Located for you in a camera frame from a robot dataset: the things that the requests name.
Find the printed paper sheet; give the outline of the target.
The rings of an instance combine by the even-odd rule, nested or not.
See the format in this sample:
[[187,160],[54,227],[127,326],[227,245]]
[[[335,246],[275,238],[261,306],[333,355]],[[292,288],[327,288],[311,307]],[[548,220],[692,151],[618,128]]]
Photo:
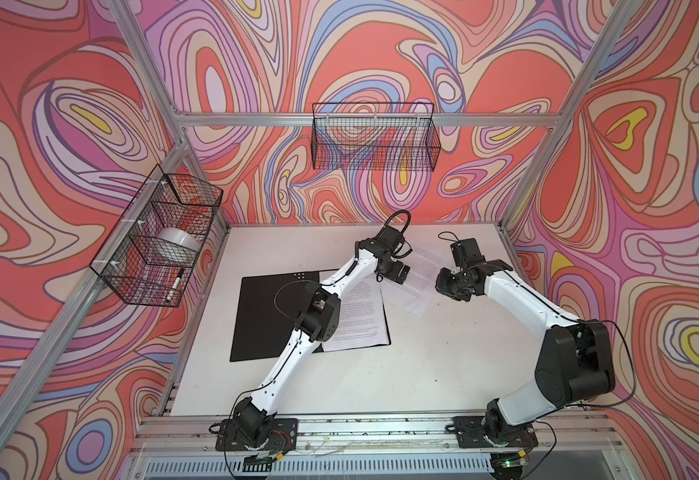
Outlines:
[[371,274],[341,296],[339,324],[321,348],[324,352],[337,352],[389,345],[381,284]]
[[439,271],[441,268],[453,270],[455,264],[451,258],[418,247],[413,248],[413,252],[403,259],[403,264],[409,266],[409,274],[403,284],[387,281],[381,283],[383,302],[423,317],[427,307],[437,296],[435,281]]

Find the blue file folder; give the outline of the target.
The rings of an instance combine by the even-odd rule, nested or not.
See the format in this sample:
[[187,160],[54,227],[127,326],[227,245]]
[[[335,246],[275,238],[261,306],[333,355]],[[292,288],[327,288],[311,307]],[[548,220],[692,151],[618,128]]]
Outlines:
[[331,274],[303,271],[243,278],[229,360],[277,358],[294,328],[297,295],[308,282],[327,280]]

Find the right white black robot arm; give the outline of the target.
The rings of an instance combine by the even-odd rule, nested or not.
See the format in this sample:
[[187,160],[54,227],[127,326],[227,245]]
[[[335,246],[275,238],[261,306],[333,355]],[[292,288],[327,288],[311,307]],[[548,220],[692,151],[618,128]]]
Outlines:
[[489,442],[505,444],[541,417],[613,392],[611,336],[603,322],[583,320],[552,304],[507,262],[485,258],[473,238],[451,242],[451,253],[455,269],[441,269],[435,290],[463,302],[485,296],[539,342],[533,380],[487,405],[481,425]]

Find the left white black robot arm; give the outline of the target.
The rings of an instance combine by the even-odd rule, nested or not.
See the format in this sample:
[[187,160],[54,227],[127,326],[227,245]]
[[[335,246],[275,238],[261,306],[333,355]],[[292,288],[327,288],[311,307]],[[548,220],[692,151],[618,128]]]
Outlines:
[[403,284],[411,268],[403,258],[411,254],[405,231],[385,222],[373,237],[355,242],[353,257],[327,280],[307,281],[296,296],[293,330],[267,376],[259,386],[241,392],[230,410],[229,426],[250,449],[261,448],[268,440],[277,414],[278,396],[299,363],[327,342],[339,326],[341,300],[369,276],[377,281]]

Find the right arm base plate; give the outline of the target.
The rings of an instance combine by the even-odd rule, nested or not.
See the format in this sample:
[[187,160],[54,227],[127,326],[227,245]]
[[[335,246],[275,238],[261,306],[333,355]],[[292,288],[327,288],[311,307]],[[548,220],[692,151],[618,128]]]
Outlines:
[[533,450],[539,446],[537,434],[530,423],[511,426],[498,417],[457,416],[445,426],[447,433],[457,438],[460,448],[517,448]]

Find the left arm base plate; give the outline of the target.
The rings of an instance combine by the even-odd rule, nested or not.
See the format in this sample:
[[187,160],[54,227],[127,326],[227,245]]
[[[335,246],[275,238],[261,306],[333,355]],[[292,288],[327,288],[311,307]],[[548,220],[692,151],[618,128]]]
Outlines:
[[216,437],[215,450],[219,452],[287,453],[297,446],[298,420],[275,418],[254,441],[247,439],[232,420],[213,423],[208,432]]

